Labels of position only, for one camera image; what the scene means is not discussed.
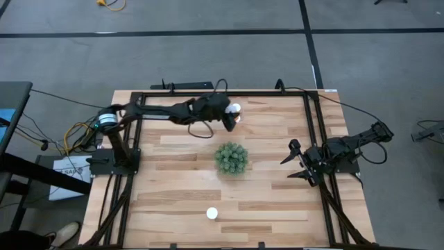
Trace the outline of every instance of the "black desk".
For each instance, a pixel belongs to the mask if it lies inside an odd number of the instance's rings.
[[[23,208],[28,194],[31,180],[36,180],[49,185],[72,190],[82,194],[89,194],[91,184],[52,170],[52,166],[39,165],[37,162],[29,162],[17,156],[6,153],[9,141],[16,129],[25,105],[29,99],[32,83],[29,82],[0,82],[0,109],[12,108],[15,113],[9,122],[6,133],[0,142],[0,202],[6,192],[22,195],[11,230],[18,230],[24,213]],[[12,181],[12,175],[16,174],[29,178],[28,184]]]

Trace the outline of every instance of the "wood plank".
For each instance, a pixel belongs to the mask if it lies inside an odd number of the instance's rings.
[[[131,92],[116,91],[112,102],[127,103]],[[319,92],[339,101],[337,92]],[[188,99],[150,97],[147,104],[169,106]],[[311,146],[302,98],[230,99],[242,107],[241,122],[233,132],[227,132],[221,122],[211,122],[214,137],[208,140],[190,136],[186,126],[165,121],[142,122],[142,160],[133,183],[124,248],[169,247],[172,242],[187,248],[257,247],[258,242],[265,242],[268,247],[328,245],[318,188],[310,187],[302,179],[287,178],[301,170],[297,160],[280,164],[289,154],[290,139],[297,138],[302,150]],[[310,102],[320,141],[314,104]],[[327,135],[346,135],[340,105],[322,98],[320,103]],[[195,123],[191,129],[197,134],[208,134],[202,123]],[[226,142],[239,143],[249,151],[245,174],[218,174],[214,152]],[[110,147],[106,138],[103,143]],[[349,174],[336,176],[345,213],[365,237],[374,240],[360,183]],[[86,242],[97,229],[107,180],[107,176],[99,176],[92,183],[79,243]],[[206,217],[210,207],[218,209],[215,220]],[[119,217],[114,221],[112,242],[116,242],[118,227]],[[339,240],[336,221],[334,227]]]

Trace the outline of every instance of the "black metal frame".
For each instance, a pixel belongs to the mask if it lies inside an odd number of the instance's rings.
[[[312,144],[312,146],[316,146],[316,144],[317,144],[316,132],[315,132],[315,128],[314,128],[313,117],[311,115],[311,108],[310,108],[310,101],[309,101],[309,99],[312,99],[314,102],[314,106],[315,106],[315,111],[316,111],[316,116],[317,116],[317,120],[318,120],[318,124],[319,124],[321,138],[322,138],[323,142],[325,142],[327,139],[327,133],[326,133],[325,124],[323,121],[323,115],[322,115],[322,111],[321,111],[321,104],[320,104],[319,98],[318,98],[318,92],[317,91],[306,91],[306,92],[290,91],[290,92],[287,92],[285,90],[284,83],[281,80],[277,81],[275,89],[280,90],[280,91],[276,91],[276,90],[275,91],[272,91],[272,90],[271,91],[249,91],[249,92],[227,91],[226,93],[229,97],[251,97],[251,96],[302,97],[304,100],[305,114],[307,116],[307,123],[308,123],[308,130],[309,130],[311,144]],[[176,91],[174,91],[174,89],[172,89],[168,92],[133,92],[131,94],[130,100],[131,101],[140,100],[140,103],[145,103],[147,98],[149,98],[149,97],[197,97],[203,93],[205,93],[205,92],[194,92],[194,91],[176,92]],[[128,143],[128,141],[129,141],[130,130],[131,130],[131,125],[129,125],[125,128],[125,131],[123,134],[123,140],[125,143]],[[142,121],[138,120],[136,123],[136,128],[135,128],[133,150],[138,150],[138,148],[139,148],[139,140],[140,140],[141,130],[142,130]],[[329,178],[330,178],[330,185],[331,185],[332,191],[333,191],[334,201],[336,202],[337,206],[341,209],[342,208],[341,198],[339,196],[339,189],[338,189],[338,185],[337,185],[336,177],[335,177],[334,173],[330,174]],[[130,192],[131,188],[132,188],[132,184],[133,184],[133,176],[132,175],[128,176],[127,182],[128,181],[130,182],[130,184],[129,184],[130,185],[129,192]],[[118,204],[120,185],[121,185],[121,175],[117,175],[116,181],[114,182],[113,191],[112,191],[110,210],[111,210],[111,208],[115,209],[115,206]],[[334,236],[334,229],[333,229],[333,223],[332,223],[332,216],[330,213],[330,207],[328,205],[327,200],[324,198],[324,196],[321,195],[321,199],[322,199],[327,235],[329,238],[330,246],[332,246],[332,245],[336,244],[336,239]],[[130,199],[126,199],[124,204],[122,205],[122,216],[121,216],[121,220],[120,220],[119,234],[118,234],[118,238],[117,238],[117,245],[120,247],[123,247],[123,238],[124,238],[125,231],[126,231],[126,220],[128,217],[129,205],[130,205]],[[339,225],[340,225],[340,229],[341,229],[342,243],[348,244],[349,240],[348,240],[348,234],[345,229],[345,226],[342,224],[341,221],[339,221]],[[103,247],[106,247],[106,245],[110,244],[111,233],[112,233],[112,224],[105,232]],[[283,249],[301,249],[301,248],[283,248]]]

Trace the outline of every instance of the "white ball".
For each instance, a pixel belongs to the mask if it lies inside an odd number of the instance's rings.
[[[216,219],[217,209],[216,208],[208,208],[207,217],[208,217],[208,219]]]

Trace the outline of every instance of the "shoe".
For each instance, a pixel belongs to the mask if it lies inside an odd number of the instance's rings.
[[[62,229],[57,231],[57,233],[48,233],[46,237],[53,239],[52,247],[61,247],[68,240],[72,239],[80,230],[80,223],[71,222],[64,226]]]

